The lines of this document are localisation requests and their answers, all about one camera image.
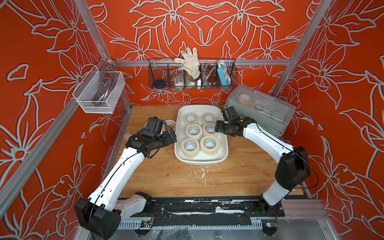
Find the white plastic storage tray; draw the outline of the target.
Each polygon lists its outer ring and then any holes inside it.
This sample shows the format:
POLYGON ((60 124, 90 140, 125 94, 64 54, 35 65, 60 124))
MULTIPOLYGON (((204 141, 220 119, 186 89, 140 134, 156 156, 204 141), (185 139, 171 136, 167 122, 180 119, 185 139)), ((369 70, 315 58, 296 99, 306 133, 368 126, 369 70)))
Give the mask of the white plastic storage tray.
POLYGON ((174 152, 178 160, 189 165, 215 165, 229 155, 227 136, 215 131, 223 120, 221 109, 211 105, 190 105, 178 111, 174 152))

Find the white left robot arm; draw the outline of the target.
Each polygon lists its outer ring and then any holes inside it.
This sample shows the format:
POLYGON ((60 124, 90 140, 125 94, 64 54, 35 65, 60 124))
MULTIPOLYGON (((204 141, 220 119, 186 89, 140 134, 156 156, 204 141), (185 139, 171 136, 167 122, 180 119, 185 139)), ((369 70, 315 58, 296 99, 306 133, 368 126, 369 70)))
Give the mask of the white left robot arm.
POLYGON ((118 198, 136 168, 145 158, 153 158, 160 149, 177 142, 175 131, 157 117, 149 118, 145 127, 130 136, 115 166, 88 198, 79 198, 75 212, 82 228, 92 239, 110 239, 121 222, 147 206, 151 196, 143 192, 118 203, 118 198))

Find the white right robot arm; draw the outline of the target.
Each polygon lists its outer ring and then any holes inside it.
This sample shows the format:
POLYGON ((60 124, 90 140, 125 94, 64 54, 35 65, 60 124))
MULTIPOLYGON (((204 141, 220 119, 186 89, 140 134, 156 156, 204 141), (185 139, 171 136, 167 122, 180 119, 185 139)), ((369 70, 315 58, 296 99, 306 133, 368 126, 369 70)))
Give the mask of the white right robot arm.
POLYGON ((231 137, 244 137, 268 153, 278 164, 275 180, 262 194, 259 203, 264 208, 275 207, 297 185, 311 175, 307 150, 293 147, 266 132, 256 120, 238 115, 234 107, 222 111, 215 132, 231 137))

